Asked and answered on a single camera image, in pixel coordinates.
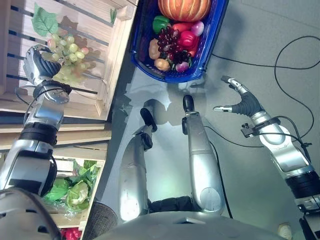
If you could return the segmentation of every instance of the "wooden shelf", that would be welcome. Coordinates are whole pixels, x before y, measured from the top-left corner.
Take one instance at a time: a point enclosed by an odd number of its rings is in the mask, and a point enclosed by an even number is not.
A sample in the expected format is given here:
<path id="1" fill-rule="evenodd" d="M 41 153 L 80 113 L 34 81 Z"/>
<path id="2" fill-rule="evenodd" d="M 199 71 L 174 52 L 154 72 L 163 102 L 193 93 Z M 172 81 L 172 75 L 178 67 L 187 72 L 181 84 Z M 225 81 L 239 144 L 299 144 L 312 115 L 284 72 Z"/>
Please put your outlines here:
<path id="1" fill-rule="evenodd" d="M 53 157 L 56 160 L 58 170 L 57 176 L 68 176 L 68 173 L 72 175 L 74 170 L 74 161 L 81 166 L 83 166 L 85 160 L 96 161 L 96 166 L 99 168 L 95 184 L 92 188 L 88 209 L 77 213 L 75 216 L 67 216 L 64 209 L 57 210 L 50 206 L 46 207 L 55 224 L 59 228 L 77 227 L 82 231 L 82 235 L 84 233 L 107 157 L 108 144 L 101 143 L 98 147 L 100 149 L 92 149 L 91 145 L 82 145 L 80 147 L 71 146 L 55 148 L 53 151 Z"/>

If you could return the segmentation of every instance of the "blue basket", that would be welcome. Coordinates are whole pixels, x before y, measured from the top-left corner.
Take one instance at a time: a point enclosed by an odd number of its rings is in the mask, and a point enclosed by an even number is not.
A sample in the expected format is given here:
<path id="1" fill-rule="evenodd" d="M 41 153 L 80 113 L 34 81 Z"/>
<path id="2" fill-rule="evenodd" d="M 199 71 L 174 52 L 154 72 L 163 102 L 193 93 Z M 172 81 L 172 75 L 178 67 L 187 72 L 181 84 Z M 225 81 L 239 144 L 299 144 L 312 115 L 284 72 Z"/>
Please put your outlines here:
<path id="1" fill-rule="evenodd" d="M 185 72 L 159 71 L 149 57 L 149 42 L 157 35 L 152 28 L 155 16 L 161 15 L 158 0 L 144 0 L 137 12 L 137 25 L 132 44 L 131 60 L 148 76 L 166 83 L 184 83 L 199 79 L 207 70 L 229 0 L 212 0 L 209 14 L 203 19 L 204 31 L 192 66 Z"/>

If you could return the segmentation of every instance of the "wooden crate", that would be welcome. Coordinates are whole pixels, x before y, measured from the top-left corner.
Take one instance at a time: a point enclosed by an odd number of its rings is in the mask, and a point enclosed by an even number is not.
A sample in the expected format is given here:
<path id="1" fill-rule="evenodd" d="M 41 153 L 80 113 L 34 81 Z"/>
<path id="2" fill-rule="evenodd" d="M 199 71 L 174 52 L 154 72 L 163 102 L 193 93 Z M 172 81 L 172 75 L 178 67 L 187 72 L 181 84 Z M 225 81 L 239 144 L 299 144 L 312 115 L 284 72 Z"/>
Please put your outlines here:
<path id="1" fill-rule="evenodd" d="M 92 147 L 91 145 L 83 145 L 54 149 L 53 156 L 56 160 L 58 168 L 57 176 L 72 175 L 74 161 L 77 161 L 77 163 L 82 166 L 84 164 L 84 160 L 96 161 L 96 166 L 99 168 L 99 172 L 92 189 L 92 195 L 89 201 L 88 209 L 77 213 L 73 217 L 66 217 L 65 212 L 57 211 L 56 209 L 50 207 L 47 208 L 52 219 L 59 228 L 77 227 L 82 231 L 83 235 L 89 218 L 90 210 L 94 202 L 94 196 L 98 188 L 99 180 L 106 163 L 107 147 L 107 143 L 100 143 L 99 147 L 97 147 L 97 145 L 95 145 L 95 147 Z"/>
<path id="2" fill-rule="evenodd" d="M 14 94 L 15 87 L 27 83 L 23 58 L 31 46 L 46 44 L 49 39 L 33 30 L 31 19 L 35 2 L 57 14 L 61 33 L 71 33 L 80 47 L 89 47 L 85 61 L 95 66 L 85 73 L 83 83 L 72 86 L 64 115 L 106 120 L 138 0 L 1 0 L 0 111 L 24 113 L 27 109 Z M 117 9 L 114 24 L 110 9 Z M 31 93 L 25 89 L 21 92 L 27 102 L 33 99 Z"/>

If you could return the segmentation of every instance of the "green grapes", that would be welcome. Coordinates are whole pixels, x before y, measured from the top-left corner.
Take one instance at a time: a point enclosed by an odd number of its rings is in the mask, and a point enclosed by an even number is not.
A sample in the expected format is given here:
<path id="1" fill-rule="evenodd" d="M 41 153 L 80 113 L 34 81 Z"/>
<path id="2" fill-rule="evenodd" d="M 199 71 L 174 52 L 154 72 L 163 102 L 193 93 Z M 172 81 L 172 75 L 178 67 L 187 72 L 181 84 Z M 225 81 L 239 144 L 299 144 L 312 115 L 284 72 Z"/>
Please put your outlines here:
<path id="1" fill-rule="evenodd" d="M 70 45 L 70 47 L 69 47 L 69 51 L 70 51 L 71 53 L 75 53 L 77 50 L 78 50 L 78 45 L 75 44 L 75 43 L 72 43 L 72 44 Z"/>
<path id="2" fill-rule="evenodd" d="M 80 83 L 83 80 L 82 73 L 91 66 L 88 62 L 82 62 L 85 55 L 89 53 L 89 49 L 80 48 L 71 34 L 59 36 L 54 33 L 47 41 L 47 45 L 52 53 L 42 52 L 42 58 L 62 64 L 60 71 L 53 76 L 53 79 L 71 85 Z"/>

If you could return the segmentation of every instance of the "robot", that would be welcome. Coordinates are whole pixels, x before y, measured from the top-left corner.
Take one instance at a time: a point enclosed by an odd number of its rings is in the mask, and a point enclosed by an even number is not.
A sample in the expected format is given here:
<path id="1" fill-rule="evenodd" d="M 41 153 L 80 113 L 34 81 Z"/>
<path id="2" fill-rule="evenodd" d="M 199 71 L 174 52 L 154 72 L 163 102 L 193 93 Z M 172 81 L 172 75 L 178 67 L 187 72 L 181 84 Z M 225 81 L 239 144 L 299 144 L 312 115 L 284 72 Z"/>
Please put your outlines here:
<path id="1" fill-rule="evenodd" d="M 43 60 L 40 51 L 49 49 L 37 45 L 27 51 L 23 68 L 36 86 L 35 104 L 0 170 L 0 232 L 1 239 L 6 240 L 61 239 L 40 197 L 50 190 L 57 173 L 53 146 L 71 88 L 52 80 L 61 66 Z M 242 133 L 245 137 L 259 135 L 270 150 L 275 167 L 304 213 L 300 224 L 306 239 L 319 239 L 320 179 L 309 157 L 293 145 L 288 130 L 264 110 L 243 84 L 228 76 L 223 76 L 222 81 L 240 94 L 241 102 L 213 110 L 244 114 L 251 119 L 252 125 L 244 124 Z M 125 223 L 96 239 L 283 239 L 221 216 L 226 204 L 217 160 L 190 95 L 183 98 L 183 108 L 182 132 L 188 135 L 192 196 L 153 203 L 148 200 L 144 152 L 153 146 L 152 133 L 157 125 L 150 111 L 143 108 L 140 114 L 145 125 L 133 134 L 120 168 L 120 217 Z"/>

